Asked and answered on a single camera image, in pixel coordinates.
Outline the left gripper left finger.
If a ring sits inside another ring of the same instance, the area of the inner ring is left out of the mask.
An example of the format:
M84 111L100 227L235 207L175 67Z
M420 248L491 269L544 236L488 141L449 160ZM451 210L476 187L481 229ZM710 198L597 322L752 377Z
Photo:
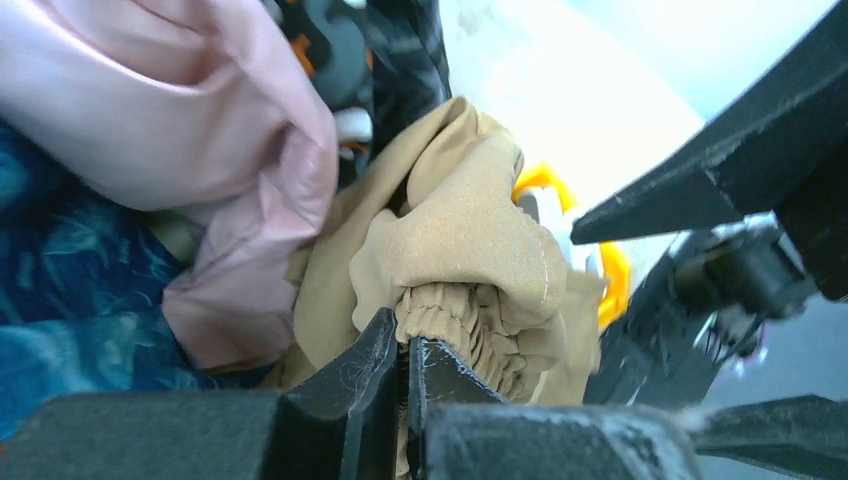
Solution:
M295 388L54 399L1 458L5 479L390 479L398 433L395 317Z

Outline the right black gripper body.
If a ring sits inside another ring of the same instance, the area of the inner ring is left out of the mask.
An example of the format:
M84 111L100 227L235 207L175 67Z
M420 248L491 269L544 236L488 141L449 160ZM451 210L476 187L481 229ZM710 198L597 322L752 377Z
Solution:
M772 215L678 235L601 337L588 404L676 409L766 352L766 327L847 292L847 156L824 161Z

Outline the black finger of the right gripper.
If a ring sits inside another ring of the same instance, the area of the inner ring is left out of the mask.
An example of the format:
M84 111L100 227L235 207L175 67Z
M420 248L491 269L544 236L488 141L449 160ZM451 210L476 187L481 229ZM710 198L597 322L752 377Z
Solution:
M720 115L574 224L577 244L709 229L771 210L847 137L847 4L836 2Z

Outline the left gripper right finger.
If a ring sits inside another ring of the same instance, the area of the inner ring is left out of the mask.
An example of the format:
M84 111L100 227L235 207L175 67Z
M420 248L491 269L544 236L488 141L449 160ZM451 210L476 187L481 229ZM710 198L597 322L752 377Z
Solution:
M511 405L443 342L409 347L416 479L700 479L670 415L629 406Z

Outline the tan brown shorts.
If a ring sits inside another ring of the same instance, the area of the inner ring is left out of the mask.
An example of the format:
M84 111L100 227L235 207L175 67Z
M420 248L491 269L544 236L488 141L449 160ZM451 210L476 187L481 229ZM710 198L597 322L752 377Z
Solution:
M606 284L513 203L522 166L510 132L462 97L395 137L294 254L295 341L265 386L309 378L390 307L399 342L446 342L506 400L580 404Z

